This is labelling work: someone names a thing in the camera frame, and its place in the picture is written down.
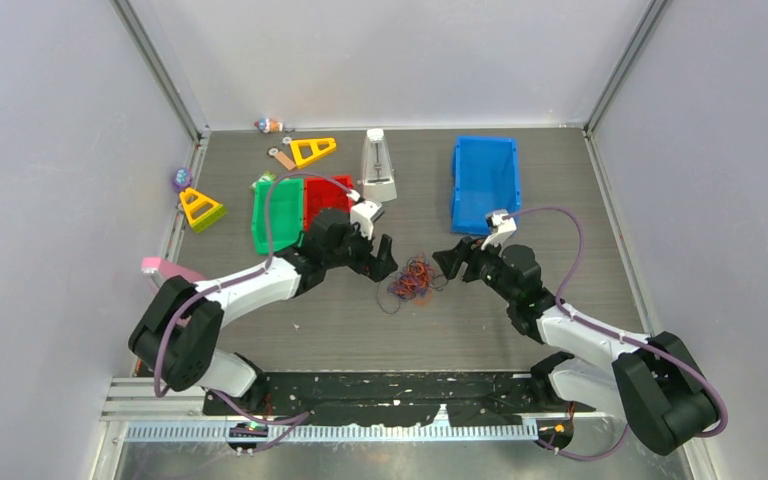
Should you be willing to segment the red plastic bin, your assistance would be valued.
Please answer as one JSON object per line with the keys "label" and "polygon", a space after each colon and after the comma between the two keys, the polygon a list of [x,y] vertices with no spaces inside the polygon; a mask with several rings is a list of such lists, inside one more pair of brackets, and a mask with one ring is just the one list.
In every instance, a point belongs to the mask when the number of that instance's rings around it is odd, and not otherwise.
{"label": "red plastic bin", "polygon": [[303,229],[307,230],[324,209],[349,212],[353,205],[354,201],[334,183],[319,177],[307,177],[304,180]]}

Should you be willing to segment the green plastic bin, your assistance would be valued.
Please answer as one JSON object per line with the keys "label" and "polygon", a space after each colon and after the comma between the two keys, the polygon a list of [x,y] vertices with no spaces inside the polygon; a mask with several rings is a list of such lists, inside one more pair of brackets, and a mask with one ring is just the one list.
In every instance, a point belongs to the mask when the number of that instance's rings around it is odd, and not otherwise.
{"label": "green plastic bin", "polygon": [[[264,210],[270,185],[269,181],[259,181],[254,188],[251,231],[259,255],[267,255],[269,251]],[[281,181],[273,190],[269,205],[274,250],[279,251],[296,242],[303,230],[304,181],[301,178]]]}

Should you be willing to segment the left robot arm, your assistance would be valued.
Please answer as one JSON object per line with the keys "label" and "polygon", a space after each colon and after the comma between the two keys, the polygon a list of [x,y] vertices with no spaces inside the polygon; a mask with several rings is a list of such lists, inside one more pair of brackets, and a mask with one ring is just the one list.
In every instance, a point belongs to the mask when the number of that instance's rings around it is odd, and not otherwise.
{"label": "left robot arm", "polygon": [[393,274],[393,239],[375,235],[379,215],[365,208],[321,211],[295,243],[234,275],[165,280],[132,331],[129,350],[173,391],[217,390],[240,412],[258,412],[267,398],[261,372],[242,355],[218,349],[221,330],[266,305],[303,295],[331,269],[346,267],[373,282]]}

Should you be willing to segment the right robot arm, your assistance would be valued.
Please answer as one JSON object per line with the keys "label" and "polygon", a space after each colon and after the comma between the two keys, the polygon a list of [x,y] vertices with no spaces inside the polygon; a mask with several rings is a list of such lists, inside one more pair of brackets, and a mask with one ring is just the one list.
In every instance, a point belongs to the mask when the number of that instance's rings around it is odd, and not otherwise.
{"label": "right robot arm", "polygon": [[628,333],[581,313],[544,285],[531,248],[464,237],[432,257],[446,279],[480,281],[499,295],[519,334],[556,348],[532,369],[531,397],[540,408],[567,401],[610,414],[662,456],[725,420],[721,399],[679,337]]}

